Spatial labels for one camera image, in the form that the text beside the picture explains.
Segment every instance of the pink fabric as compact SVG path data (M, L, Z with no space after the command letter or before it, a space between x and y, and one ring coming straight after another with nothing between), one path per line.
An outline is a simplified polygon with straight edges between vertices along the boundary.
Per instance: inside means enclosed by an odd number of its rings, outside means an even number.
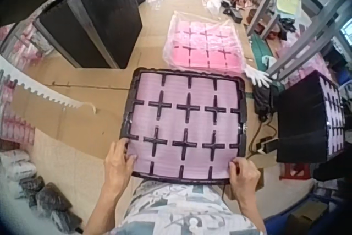
M208 179L209 167L213 166L212 179L228 178L228 163L235 158L238 149L230 149L229 144L238 143L238 115L230 112L238 108L237 84L227 80L217 81L214 90L212 79L192 78L191 88L184 76L168 75L165 86L161 85L162 75L142 73L137 99L144 100L144 105L135 105L130 133L138 135L138 140L131 140L128 155L137 154L135 172L149 173L154 162L153 174L160 177L178 177L180 166L184 166L183 178ZM160 120L157 121L157 107L149 106L149 101L158 101L160 91L164 91L163 102L171 103L172 108L162 108ZM199 111L191 111L189 123L185 123L185 110L176 108L177 104L186 104L188 93L191 105L200 106ZM214 95L218 106L226 108L226 113L218 113L217 123L213 123L213 113L206 112L205 107L212 107ZM156 155L152 157L152 143L143 142L144 137L153 138L158 127L158 138L168 140L167 145L157 144ZM186 149L182 161L182 147L173 146L173 141L182 141L184 130L188 128L188 142L197 143L197 148ZM216 149L211 161L211 150L202 147L211 143L212 133L216 131L216 143L224 143L225 149Z

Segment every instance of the pink packaging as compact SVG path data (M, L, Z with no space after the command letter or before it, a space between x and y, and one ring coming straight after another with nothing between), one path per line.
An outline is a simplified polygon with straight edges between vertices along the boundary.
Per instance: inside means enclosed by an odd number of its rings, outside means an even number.
M232 21L219 23L181 12L175 12L171 19L163 59L180 70L232 76L240 75L246 67Z

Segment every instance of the black bag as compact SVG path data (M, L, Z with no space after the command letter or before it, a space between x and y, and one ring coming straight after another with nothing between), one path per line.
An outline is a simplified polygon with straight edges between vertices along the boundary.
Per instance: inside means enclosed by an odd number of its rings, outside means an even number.
M73 233L82 223L82 219L70 211L54 210L51 213L51 220L58 230L65 234Z
M70 201L53 183L48 183L36 196L38 204L45 210L65 211L72 207Z
M37 178L25 178L20 181L23 190L32 190L39 192L44 187L44 179L39 176Z

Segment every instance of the white glove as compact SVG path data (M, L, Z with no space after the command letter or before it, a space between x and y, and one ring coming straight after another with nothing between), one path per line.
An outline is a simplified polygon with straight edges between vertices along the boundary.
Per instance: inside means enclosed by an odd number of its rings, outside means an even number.
M269 83L272 82L267 73L254 69L248 64L246 69L244 69L244 72L246 76L252 80L253 85L258 85L260 88L262 87L262 84L268 88L270 86Z

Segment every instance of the plastic bag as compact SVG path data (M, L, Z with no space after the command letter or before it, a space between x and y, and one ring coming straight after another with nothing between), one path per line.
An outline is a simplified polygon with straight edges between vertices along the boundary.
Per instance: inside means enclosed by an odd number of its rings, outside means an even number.
M30 209L37 206L37 199L35 198L35 195L28 198L28 206Z
M217 22L175 12L170 23L163 59L180 70L240 75L246 68L241 42L231 20Z
M82 219L70 211L54 210L51 213L51 220L57 229L65 234L73 233L82 223Z
M25 196L23 188L19 185L18 182L8 180L7 184L9 191L14 198L23 198Z
M41 176L37 178L25 178L19 182L24 190L33 190L39 192L44 187L44 179Z
M16 162L29 161L29 155L27 152L22 150L12 150L0 152L1 164L4 168L8 168L10 165Z
M12 181L32 177L37 173L37 168L31 162L16 162L6 169L7 178Z
M48 183L37 193L38 204L45 210L64 211L72 207L70 201L53 183Z

